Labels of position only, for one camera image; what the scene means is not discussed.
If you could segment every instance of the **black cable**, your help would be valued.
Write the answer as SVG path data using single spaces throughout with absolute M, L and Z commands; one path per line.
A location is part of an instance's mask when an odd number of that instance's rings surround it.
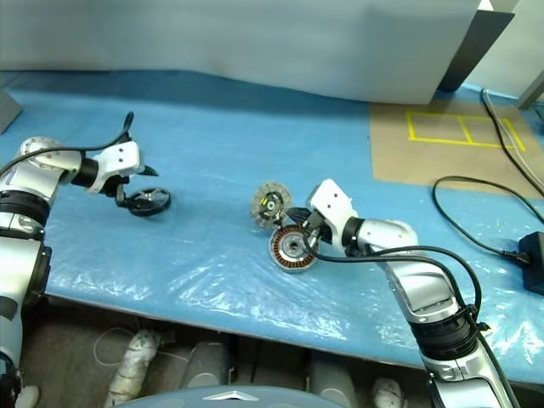
M 365 264 L 365 263 L 380 263 L 380 262 L 421 262 L 423 264 L 431 264 L 436 266 L 437 268 L 440 268 L 444 271 L 446 277 L 448 280 L 450 280 L 451 288 L 453 289 L 453 293 L 455 295 L 455 298 L 457 302 L 459 303 L 459 306 L 461 309 L 467 309 L 467 305 L 465 304 L 464 299 L 462 298 L 461 291 L 459 290 L 459 286 L 457 285 L 457 282 L 455 280 L 454 275 L 451 273 L 451 271 L 441 262 L 427 257 L 417 256 L 417 255 L 395 255 L 392 257 L 384 257 L 380 255 L 376 256 L 366 256 L 366 257 L 349 257 L 349 258 L 339 258 L 339 257 L 329 257 L 327 255 L 322 255 L 318 253 L 314 248 L 310 246 L 308 243 L 308 237 L 303 234 L 303 243 L 306 248 L 306 251 L 308 251 L 310 254 L 312 254 L 314 257 L 321 259 L 322 261 L 326 262 L 333 262 L 336 264 Z
M 144 325 L 142 324 L 142 320 L 139 318 L 137 314 L 134 315 L 136 318 L 136 324 L 138 325 L 138 332 L 142 329 L 144 329 Z
M 42 155 L 43 153 L 49 153 L 51 151 L 79 151 L 81 153 L 85 153 L 86 151 L 96 151 L 96 150 L 107 149 L 108 147 L 114 145 L 115 143 L 117 143 L 119 140 L 121 140 L 122 138 L 124 138 L 127 135 L 128 129 L 130 128 L 130 125 L 132 124 L 133 119 L 134 119 L 134 113 L 133 112 L 128 112 L 127 116 L 125 117 L 125 122 L 123 123 L 122 131 L 119 133 L 119 135 L 116 138 L 114 138 L 111 142 L 106 143 L 106 144 L 102 144 L 100 146 L 91 146 L 91 147 L 64 147 L 64 146 L 48 147 L 46 149 L 40 149 L 40 150 L 32 151 L 30 153 L 26 153 L 25 155 L 22 155 L 22 156 L 17 156 L 12 161 L 9 161 L 2 168 L 0 168 L 0 178 L 11 167 L 15 166 L 16 164 L 21 163 L 21 162 L 23 162 L 23 161 L 25 161 L 27 159 L 30 159 L 31 157 Z
M 499 122 L 496 120 L 495 118 L 495 115 L 493 115 L 493 112 L 491 112 L 491 108 L 489 107 L 489 104 L 487 103 L 487 100 L 485 100 L 485 89 L 482 89 L 479 93 L 479 96 L 480 98 L 482 99 L 482 102 L 484 103 L 484 108 L 485 108 L 485 111 L 487 112 L 487 114 L 490 116 L 491 120 L 493 121 L 493 125 L 495 127 L 495 131 L 496 131 L 496 134 L 499 138 L 499 141 L 501 142 L 501 147 L 502 147 L 502 151 L 504 151 L 504 153 L 507 155 L 508 159 L 510 160 L 510 162 L 512 162 L 512 164 L 519 170 L 519 172 L 521 173 L 522 176 L 525 177 L 525 179 L 533 186 L 535 187 L 535 190 L 538 191 L 540 193 L 541 196 L 544 197 L 544 190 L 541 188 L 540 185 L 538 185 L 538 183 L 533 180 L 531 178 L 531 176 L 525 171 L 525 169 L 523 167 L 521 167 L 521 165 L 518 163 L 518 161 L 516 159 L 514 159 L 514 157 L 512 156 L 512 153 L 510 153 L 510 151 L 508 150 L 508 148 L 506 147 L 506 145 L 504 144 L 504 140 L 502 138 L 502 133 L 501 133 L 501 127 L 500 127 L 500 124 Z
M 386 255 L 389 253 L 396 253 L 396 252 L 406 252 L 406 251 L 429 251 L 429 252 L 436 252 L 436 253 L 442 253 L 450 258 L 454 258 L 461 266 L 467 271 L 468 276 L 470 276 L 470 280 L 473 283 L 474 287 L 474 306 L 476 308 L 476 311 L 473 314 L 474 320 L 478 319 L 478 313 L 482 306 L 482 286 L 479 284 L 478 276 L 474 272 L 474 269 L 465 261 L 463 258 L 461 258 L 459 255 L 457 255 L 455 252 L 440 248 L 439 246 L 426 246 L 426 245 L 415 245 L 415 246 L 401 246 L 398 248 L 390 248 L 390 249 L 384 249 L 382 251 L 373 252 L 373 256 L 381 256 Z
M 508 398 L 510 399 L 510 402 L 513 405 L 513 408 L 521 408 L 519 406 L 518 399 L 517 399 L 515 393 L 513 392 L 512 387 L 510 386 L 510 382 L 508 381 L 508 379 L 505 376 L 504 371 L 502 370 L 498 360 L 496 359 L 495 355 L 493 354 L 493 350 L 491 350 L 489 344 L 485 341 L 484 336 L 480 332 L 480 327 L 476 323 L 476 318 L 474 316 L 477 316 L 477 313 L 479 312 L 479 310 L 476 309 L 474 314 L 470 313 L 470 310 L 467 307 L 467 305 L 465 304 L 465 301 L 464 301 L 464 299 L 462 297 L 462 294 L 461 294 L 461 292 L 459 290 L 459 286 L 457 285 L 455 277 L 453 276 L 451 271 L 449 269 L 447 269 L 445 267 L 445 265 L 443 265 L 442 263 L 440 263 L 440 262 L 438 262 L 438 261 L 436 261 L 434 259 L 431 259 L 431 258 L 412 256 L 412 255 L 409 255 L 409 256 L 395 255 L 395 256 L 392 256 L 392 257 L 384 257 L 384 256 L 379 256 L 378 254 L 379 253 L 384 253 L 385 254 L 385 253 L 393 253 L 393 252 L 410 251 L 411 250 L 411 249 L 407 249 L 407 248 L 417 248 L 417 249 L 421 248 L 421 249 L 423 249 L 423 248 L 426 247 L 426 248 L 431 248 L 431 249 L 428 249 L 428 251 L 440 252 L 440 253 L 443 253 L 443 254 L 448 255 L 448 256 L 451 256 L 451 254 L 453 254 L 453 255 L 455 255 L 455 257 L 453 257 L 453 258 L 455 258 L 455 260 L 459 260 L 459 258 L 460 258 L 462 260 L 462 264 L 466 263 L 466 261 L 464 261 L 464 259 L 459 257 L 454 252 L 448 251 L 448 250 L 443 249 L 443 248 L 437 248 L 436 246 L 405 246 L 404 248 L 392 248 L 392 249 L 383 250 L 383 251 L 380 251 L 380 252 L 375 252 L 373 254 L 373 256 L 368 256 L 368 257 L 362 257 L 362 258 L 337 258 L 337 257 L 329 257 L 329 256 L 322 255 L 322 254 L 318 253 L 308 243 L 308 238 L 307 238 L 307 236 L 305 234 L 303 234 L 303 243 L 304 243 L 304 246 L 306 248 L 306 251 L 308 251 L 314 257 L 316 257 L 318 259 L 321 259 L 323 261 L 327 261 L 327 262 L 333 262 L 333 263 L 338 263 L 338 264 L 359 264 L 359 263 L 369 263 L 369 262 L 373 262 L 373 263 L 380 263 L 380 262 L 423 262 L 425 264 L 432 264 L 432 265 L 437 266 L 438 268 L 442 269 L 442 271 L 445 273 L 446 277 L 449 279 L 449 281 L 451 283 L 451 288 L 453 290 L 453 293 L 454 293 L 454 296 L 456 298 L 457 303 L 459 303 L 459 307 L 462 309 L 462 311 L 465 312 L 467 322 L 473 329 L 473 336 L 478 337 L 478 340 L 480 341 L 480 343 L 484 347 L 487 354 L 490 356 L 491 364 L 495 367 L 496 373 L 497 373 L 497 375 L 498 375 L 498 377 L 499 377 L 499 379 L 500 379 L 500 381 L 502 383 L 502 386 L 504 387 L 504 389 L 505 389 L 505 391 L 507 393 Z M 470 268 L 470 266 L 468 266 L 467 271 L 469 271 L 469 270 L 471 270 L 473 272 L 473 270 Z M 478 282 L 478 278 L 476 277 L 475 274 L 473 274 L 473 276 L 471 275 L 471 279 L 473 277 L 475 278 L 475 281 Z M 476 293 L 476 288 L 477 287 L 479 288 L 479 283 L 478 283 L 477 286 L 474 287 L 475 293 Z
M 249 382 L 251 384 L 255 383 L 255 376 L 257 375 L 258 361 L 260 360 L 260 357 L 261 357 L 262 348 L 263 348 L 263 340 L 259 338 L 257 340 L 257 347 L 255 348 L 255 358 L 253 359 L 252 372 L 249 377 Z
M 491 350 L 490 345 L 485 340 L 484 335 L 481 332 L 478 332 L 477 336 L 478 336 L 478 340 L 482 343 L 482 346 L 484 346 L 485 352 L 487 353 L 487 355 L 490 356 L 491 364 L 495 367 L 496 373 L 499 376 L 502 386 L 507 392 L 508 398 L 510 399 L 510 402 L 512 403 L 513 407 L 521 408 L 519 406 L 518 399 L 516 398 L 516 394 L 513 392 L 512 386 L 510 385 L 510 382 L 507 379 L 506 374 L 502 370 L 502 367 L 499 364 L 499 361 L 496 359 L 495 354 L 493 353 L 493 350 Z
M 528 264 L 529 259 L 519 252 L 510 252 L 510 251 L 503 251 L 501 249 L 496 249 L 493 246 L 489 246 L 487 244 L 484 244 L 482 241 L 477 240 L 472 235 L 470 235 L 461 225 L 459 225 L 440 205 L 438 197 L 437 197 L 437 190 L 441 183 L 444 183 L 445 181 L 459 181 L 459 182 L 467 182 L 467 183 L 477 183 L 477 184 L 487 184 L 491 185 L 493 187 L 496 187 L 497 189 L 505 190 L 512 194 L 513 196 L 518 197 L 532 212 L 535 214 L 535 216 L 544 224 L 544 215 L 542 215 L 535 206 L 533 206 L 529 200 L 527 200 L 525 197 L 523 197 L 521 194 L 519 194 L 517 191 L 512 190 L 511 188 L 507 187 L 506 185 L 494 183 L 492 181 L 483 180 L 480 178 L 472 178 L 472 177 L 465 177 L 465 176 L 445 176 L 442 178 L 439 178 L 436 180 L 433 184 L 433 189 L 431 191 L 431 196 L 433 199 L 433 204 L 436 206 L 436 209 L 444 217 L 447 219 L 450 224 L 459 232 L 461 232 L 463 235 L 465 235 L 470 241 L 472 241 L 474 244 L 478 245 L 479 247 L 484 248 L 486 251 L 493 252 L 497 255 L 500 255 L 501 257 L 513 259 L 516 261 L 519 261 L 523 264 Z

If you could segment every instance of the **blue plastic sheet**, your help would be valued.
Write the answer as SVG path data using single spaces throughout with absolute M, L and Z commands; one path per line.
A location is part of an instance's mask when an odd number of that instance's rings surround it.
M 127 189 L 173 193 L 168 211 L 137 218 L 112 199 L 61 186 L 47 226 L 54 250 L 49 294 L 420 366 L 379 267 L 317 263 L 286 274 L 269 257 L 270 232 L 249 215 L 263 182 L 282 182 L 302 206 L 316 184 L 332 178 L 361 217 L 401 219 L 422 244 L 465 257 L 481 280 L 481 319 L 492 327 L 487 338 L 506 373 L 544 383 L 544 297 L 523 288 L 519 268 L 463 240 L 434 209 L 428 187 L 373 179 L 367 104 L 184 72 L 21 73 L 9 80 L 25 110 L 0 137 L 3 161 L 35 135 L 101 144 L 133 110 L 132 135 L 160 177 L 134 178 Z M 457 98 L 475 101 L 477 94 Z M 539 130 L 536 117 L 527 119 Z M 541 230 L 510 197 L 440 194 L 454 218 L 491 245 L 512 250 L 520 237 Z M 472 301 L 466 273 L 444 262 Z

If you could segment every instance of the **black power brick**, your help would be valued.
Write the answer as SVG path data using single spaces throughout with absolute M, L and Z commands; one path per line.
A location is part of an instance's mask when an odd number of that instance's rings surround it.
M 530 258 L 523 265 L 524 288 L 544 295 L 544 233 L 533 232 L 519 240 L 519 252 Z

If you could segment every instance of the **copper coil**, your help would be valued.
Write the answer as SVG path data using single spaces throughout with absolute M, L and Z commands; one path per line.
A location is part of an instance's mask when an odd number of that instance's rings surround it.
M 286 253 L 283 247 L 284 240 L 297 236 L 295 251 L 300 251 L 300 255 L 294 256 Z M 275 261 L 284 269 L 306 269 L 315 261 L 315 257 L 304 251 L 303 249 L 303 229 L 298 225 L 287 225 L 284 228 L 278 229 L 272 235 L 270 240 L 271 255 Z

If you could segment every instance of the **gray panel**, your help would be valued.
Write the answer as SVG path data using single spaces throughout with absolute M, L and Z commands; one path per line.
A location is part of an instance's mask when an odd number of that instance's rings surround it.
M 544 94 L 544 71 L 525 89 L 525 92 L 518 98 L 516 106 L 519 109 L 528 109 L 542 94 Z
M 472 72 L 512 20 L 513 13 L 478 10 L 448 67 L 440 91 L 454 92 Z

